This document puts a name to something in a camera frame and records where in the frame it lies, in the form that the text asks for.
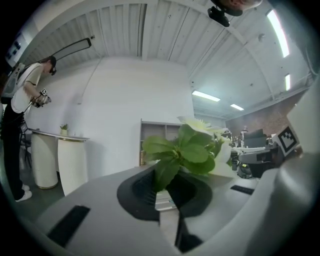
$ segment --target white wall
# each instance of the white wall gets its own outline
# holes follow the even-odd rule
[[[166,61],[104,58],[83,63],[40,81],[52,102],[32,107],[30,128],[59,133],[68,123],[70,135],[86,142],[89,179],[120,172],[139,163],[140,119],[178,123],[194,116],[191,89],[184,66]]]
[[[194,114],[196,119],[203,120],[206,123],[210,123],[212,126],[219,126],[221,128],[226,128],[226,120],[215,118],[207,115]]]

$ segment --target shelving unit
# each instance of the shelving unit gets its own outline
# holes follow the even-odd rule
[[[181,123],[168,123],[168,122],[150,122],[140,120],[140,143],[139,143],[139,164],[140,154],[142,149],[142,143],[149,136],[160,136],[166,138],[169,141],[178,137],[178,130]]]

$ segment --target white counter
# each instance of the white counter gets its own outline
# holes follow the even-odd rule
[[[29,130],[32,132],[32,171],[39,188],[55,187],[58,184],[57,171],[65,196],[88,181],[84,142],[89,138]]]

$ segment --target black slot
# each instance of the black slot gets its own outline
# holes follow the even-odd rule
[[[243,187],[243,186],[238,186],[238,185],[234,185],[232,186],[230,189],[235,190],[235,191],[239,191],[248,195],[252,195],[253,192],[255,191],[252,188],[247,188],[247,187]]]
[[[76,205],[49,232],[48,238],[65,247],[89,211],[85,206]]]
[[[139,220],[160,221],[155,209],[157,193],[153,190],[154,170],[145,170],[123,181],[117,189],[119,204]]]
[[[180,252],[186,253],[202,243],[203,241],[196,235],[189,233],[185,219],[181,216],[181,214],[179,214],[179,223],[174,245],[180,250]]]

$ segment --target white flower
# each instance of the white flower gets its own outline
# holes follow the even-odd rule
[[[210,123],[205,123],[202,120],[198,120],[194,117],[187,117],[187,116],[178,116],[178,119],[181,123],[190,126],[193,130],[199,133],[204,133],[211,136],[214,134],[213,131],[210,131],[212,129]]]
[[[233,171],[229,165],[219,161],[215,162],[215,167],[212,171],[209,172],[209,174],[238,178],[237,173]]]
[[[221,134],[223,134],[225,131],[227,131],[228,128],[221,128],[219,126],[213,126],[209,129],[210,132],[213,132],[213,134],[217,137],[218,140],[222,140],[224,142],[231,143],[231,140],[229,138],[223,137]]]
[[[224,142],[221,145],[220,152],[214,158],[214,161],[215,162],[226,163],[230,159],[230,156],[231,156],[231,147],[229,146],[229,143]]]
[[[229,146],[229,142],[225,141],[221,145],[221,150],[214,158],[215,166],[210,174],[225,176],[225,177],[232,177],[236,178],[237,174],[231,169],[231,167],[227,164],[228,160],[231,156],[231,147]]]

